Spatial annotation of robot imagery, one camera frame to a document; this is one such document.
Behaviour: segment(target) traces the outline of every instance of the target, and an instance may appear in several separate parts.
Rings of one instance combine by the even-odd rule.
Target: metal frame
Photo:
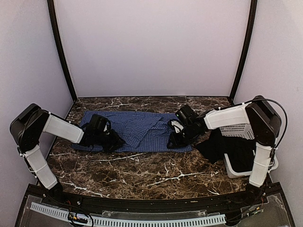
[[[66,58],[64,55],[64,50],[60,38],[60,32],[59,32],[59,27],[58,27],[58,22],[57,22],[57,17],[56,17],[56,11],[55,11],[55,5],[54,5],[54,0],[47,0],[47,5],[48,5],[48,11],[49,11],[49,17],[51,19],[51,24],[52,24],[52,29],[53,29],[53,37],[56,42],[56,47],[61,63],[61,67],[64,73],[64,77],[68,86],[68,89],[70,91],[72,100],[75,102],[77,100],[77,94],[74,88],[74,85],[71,80],[71,75],[68,70]]]
[[[242,48],[242,52],[241,52],[241,57],[240,57],[237,73],[236,73],[236,76],[235,76],[235,79],[233,82],[232,90],[228,97],[230,100],[230,103],[233,103],[233,100],[237,93],[239,83],[241,80],[241,76],[243,73],[245,61],[246,61],[247,54],[248,54],[248,49],[250,46],[250,40],[251,40],[252,30],[253,30],[253,26],[254,26],[254,21],[255,21],[257,2],[258,2],[258,0],[251,0],[251,2],[250,2],[250,13],[249,13],[249,19],[248,19],[248,23],[247,23],[246,34],[245,34],[245,38],[244,38],[244,44],[243,44],[243,48]],[[70,91],[71,97],[72,97],[73,101],[76,101],[77,94],[75,92],[75,88],[72,83],[71,75],[70,75],[70,72],[69,72],[69,69],[67,66],[67,62],[66,62],[66,58],[64,55],[64,50],[63,50],[62,41],[60,38],[60,32],[59,32],[59,27],[58,27],[56,12],[55,12],[54,0],[47,0],[47,4],[48,4],[49,16],[50,16],[52,28],[53,28],[53,36],[54,36],[54,39],[56,42],[57,51],[58,51],[58,55],[60,58],[64,77],[65,77],[68,89]]]
[[[247,23],[242,53],[241,53],[237,73],[235,76],[235,80],[232,85],[232,91],[231,91],[231,94],[229,95],[229,98],[231,99],[231,101],[233,101],[236,96],[236,93],[237,93],[237,90],[238,90],[238,87],[240,84],[241,76],[243,74],[243,69],[244,69],[248,49],[250,47],[252,29],[254,27],[254,22],[255,22],[255,16],[256,16],[256,11],[257,11],[257,2],[258,2],[258,0],[251,0],[251,2],[250,2],[250,14],[248,17],[248,23]]]

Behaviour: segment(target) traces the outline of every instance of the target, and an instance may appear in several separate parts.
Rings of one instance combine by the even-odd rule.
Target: black cable
[[[84,214],[86,217],[90,218],[90,220],[91,220],[91,227],[94,227],[94,219],[93,219],[92,216],[91,216],[90,214],[88,214],[84,209],[82,209],[82,208],[80,208],[80,207],[76,207],[76,206],[70,205],[70,204],[66,204],[66,203],[59,202],[59,201],[55,200],[52,196],[50,196],[48,193],[46,193],[46,194],[47,194],[47,196],[48,196],[50,199],[52,199],[54,202],[56,202],[56,203],[58,203],[58,204],[60,204],[60,205],[68,206],[68,207],[72,207],[72,208],[81,210],[81,211],[83,212],[83,214]]]
[[[283,139],[283,137],[284,137],[284,135],[285,135],[285,133],[286,133],[286,129],[287,129],[287,125],[288,125],[288,118],[287,118],[287,113],[286,113],[286,110],[283,108],[283,106],[280,104],[280,103],[278,103],[277,101],[275,101],[275,100],[272,100],[272,99],[268,99],[268,98],[261,98],[261,99],[252,99],[252,100],[250,100],[250,101],[247,101],[247,102],[245,102],[245,104],[246,103],[249,103],[249,102],[257,102],[257,101],[268,101],[268,102],[272,102],[272,103],[275,103],[275,104],[277,104],[282,110],[283,110],[283,112],[284,112],[284,116],[285,116],[285,127],[284,127],[284,131],[283,131],[283,133],[282,133],[282,136],[280,137],[280,140],[279,140],[279,142],[275,145],[275,149],[279,146],[279,144],[281,143],[281,141],[282,141],[282,139]]]
[[[255,210],[253,210],[253,211],[251,211],[251,212],[248,212],[244,217],[242,217],[242,218],[240,218],[240,219],[238,219],[238,220],[236,220],[236,221],[229,221],[229,222],[237,222],[237,223],[238,223],[239,221],[242,221],[242,220],[244,220],[244,219],[246,219],[246,218],[248,218],[248,217],[250,217],[250,216],[259,214],[260,211],[258,211],[258,208],[260,209],[260,207],[257,207]]]
[[[70,211],[68,212],[69,216],[71,216],[71,218],[69,219],[69,220],[71,221],[70,224],[71,224],[72,226],[74,226],[74,227],[83,227],[83,226],[85,226],[85,225],[87,224],[87,222],[86,222],[86,223],[83,223],[83,222],[82,222],[82,224],[77,224],[77,223],[75,223],[75,220],[73,219],[73,216],[76,218],[76,221],[79,222],[79,221],[78,221],[78,219],[79,219],[79,218],[78,218],[78,214],[79,214],[79,213],[80,213],[80,214],[83,214],[83,215],[86,215],[86,214],[84,214],[83,212],[76,212],[75,215],[72,215]]]
[[[249,217],[249,216],[244,216],[244,217],[242,217],[240,220],[236,220],[236,221],[234,220],[235,218],[237,218],[237,217],[243,215],[246,211],[250,210],[250,208],[252,208],[252,207],[255,205],[255,203],[256,203],[259,199],[262,198],[264,189],[265,189],[265,187],[263,186],[263,188],[261,189],[261,191],[260,191],[258,197],[252,202],[252,204],[250,205],[250,207],[248,207],[247,209],[245,209],[244,211],[242,211],[241,214],[238,214],[237,216],[235,216],[235,217],[233,217],[233,218],[231,218],[231,219],[228,219],[228,220],[226,220],[226,221],[228,221],[228,222],[239,222],[239,221],[241,221],[242,219]]]

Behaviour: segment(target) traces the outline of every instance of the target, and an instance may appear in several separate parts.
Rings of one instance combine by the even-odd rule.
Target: brown marble tabletop
[[[189,104],[203,112],[227,106],[225,97],[80,98],[67,120],[80,123],[86,110],[175,113]],[[207,139],[209,134],[199,141]],[[92,153],[57,138],[47,159],[65,192],[117,199],[185,199],[243,191],[248,178],[227,176],[223,161],[211,164],[199,151],[186,153]]]

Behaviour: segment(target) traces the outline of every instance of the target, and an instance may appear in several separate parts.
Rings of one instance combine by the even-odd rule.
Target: black cloth
[[[220,129],[215,129],[209,139],[197,144],[196,148],[212,164],[223,160],[224,154],[228,154],[232,169],[241,173],[252,170],[256,142],[240,137],[222,136]]]

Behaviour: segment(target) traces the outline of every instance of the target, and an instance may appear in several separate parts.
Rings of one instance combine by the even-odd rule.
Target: laundry basket
[[[225,126],[225,127],[221,127],[220,131],[223,136],[241,137],[241,138],[245,138],[248,140],[255,139],[255,136],[254,136],[254,133],[252,132],[250,124],[236,124],[236,125]],[[251,171],[241,172],[241,173],[235,172],[232,169],[232,165],[231,165],[231,162],[229,161],[227,154],[224,154],[224,163],[226,166],[227,175],[230,178],[249,176],[251,174]],[[279,163],[275,156],[275,163],[272,166],[271,170],[277,169],[278,165],[279,165]]]
[[[221,127],[220,131],[223,136],[236,136],[248,140],[253,140],[255,138],[250,124],[235,124],[235,125],[225,126],[225,127]]]

